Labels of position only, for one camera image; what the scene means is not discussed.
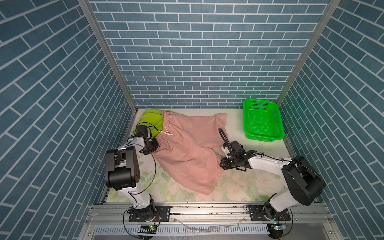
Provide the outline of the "lime green shorts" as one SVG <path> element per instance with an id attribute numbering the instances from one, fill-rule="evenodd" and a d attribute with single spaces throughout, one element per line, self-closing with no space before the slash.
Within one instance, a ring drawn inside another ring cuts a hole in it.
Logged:
<path id="1" fill-rule="evenodd" d="M 133 131 L 134 137 L 141 137 L 143 134 L 139 133 L 139 130 L 136 130 L 136 127 L 139 126 L 146 126 L 147 130 L 147 138 L 151 141 L 152 139 L 155 139 L 157 135 L 160 133 L 163 133 L 167 136 L 173 136 L 174 133 L 163 130 L 163 124 L 164 124 L 164 118 L 163 118 L 164 111 L 156 110 L 156 109 L 147 109 L 141 118 L 139 119 L 139 122 L 136 124 L 135 129 Z"/>

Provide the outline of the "pink shorts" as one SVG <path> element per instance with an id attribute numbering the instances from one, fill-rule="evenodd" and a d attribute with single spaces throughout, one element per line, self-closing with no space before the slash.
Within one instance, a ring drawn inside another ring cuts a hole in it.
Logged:
<path id="1" fill-rule="evenodd" d="M 163 112 L 163 130 L 156 137 L 159 147 L 155 159 L 179 184 L 192 191 L 209 195 L 224 170 L 221 156 L 216 154 L 224 141 L 227 115 L 186 116 Z"/>

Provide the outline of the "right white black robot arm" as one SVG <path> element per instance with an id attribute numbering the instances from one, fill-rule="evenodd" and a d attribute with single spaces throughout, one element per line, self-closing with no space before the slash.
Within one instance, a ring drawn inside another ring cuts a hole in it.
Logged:
<path id="1" fill-rule="evenodd" d="M 295 205 L 309 206 L 323 192 L 326 183 L 302 156 L 292 159 L 270 157 L 265 153 L 243 148 L 222 147 L 225 157 L 220 167 L 224 170 L 262 170 L 282 177 L 287 189 L 273 194 L 262 208 L 257 209 L 266 220 L 274 221 Z"/>

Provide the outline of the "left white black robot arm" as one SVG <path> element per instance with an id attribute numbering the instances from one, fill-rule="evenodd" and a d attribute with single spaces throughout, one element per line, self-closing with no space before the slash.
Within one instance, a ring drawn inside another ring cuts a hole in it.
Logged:
<path id="1" fill-rule="evenodd" d="M 159 214 L 152 196 L 140 183 L 138 154 L 152 155 L 159 144 L 156 139 L 130 137 L 122 146 L 105 153 L 105 183 L 108 188 L 128 197 L 133 206 L 130 221 L 152 222 Z"/>

